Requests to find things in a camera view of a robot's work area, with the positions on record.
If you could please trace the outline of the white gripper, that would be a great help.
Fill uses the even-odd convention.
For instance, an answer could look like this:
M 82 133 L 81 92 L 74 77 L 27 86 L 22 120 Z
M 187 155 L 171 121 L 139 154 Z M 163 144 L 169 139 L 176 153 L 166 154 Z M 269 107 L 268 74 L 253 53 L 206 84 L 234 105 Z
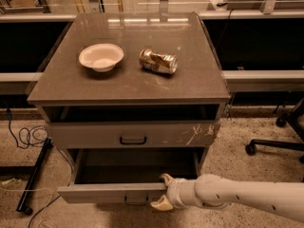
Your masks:
M 161 174 L 160 179 L 167 186 L 166 195 L 162 195 L 150 205 L 158 211 L 170 211 L 174 208 L 186 208 L 196 205 L 195 181 L 174 179 L 169 174 Z

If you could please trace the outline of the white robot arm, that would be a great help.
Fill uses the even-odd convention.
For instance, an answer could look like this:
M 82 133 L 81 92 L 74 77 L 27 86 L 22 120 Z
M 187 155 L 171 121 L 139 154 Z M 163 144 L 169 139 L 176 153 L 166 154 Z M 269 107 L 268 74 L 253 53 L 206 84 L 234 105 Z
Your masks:
M 174 179 L 162 174 L 166 193 L 151 206 L 159 211 L 197 206 L 225 209 L 239 203 L 288 219 L 304 221 L 303 182 L 236 181 L 204 174 L 195 180 Z

